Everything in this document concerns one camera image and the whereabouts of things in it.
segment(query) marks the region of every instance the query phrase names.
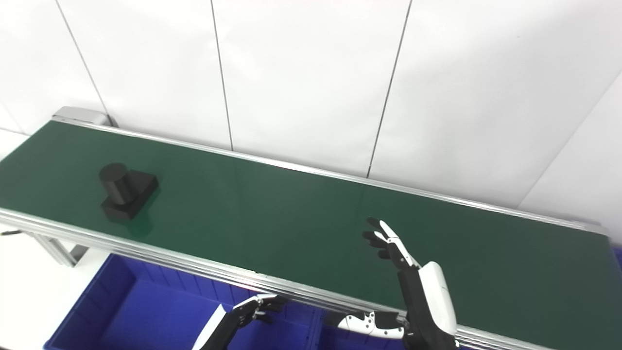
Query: blue bin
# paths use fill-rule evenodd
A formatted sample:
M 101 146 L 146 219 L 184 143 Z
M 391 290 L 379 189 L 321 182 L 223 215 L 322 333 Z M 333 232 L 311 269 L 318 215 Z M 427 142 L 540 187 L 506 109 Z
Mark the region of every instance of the blue bin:
M 79 297 L 46 350 L 185 350 L 216 307 L 256 294 L 189 273 L 110 255 Z M 274 324 L 240 329 L 231 350 L 314 350 L 323 311 L 290 302 Z

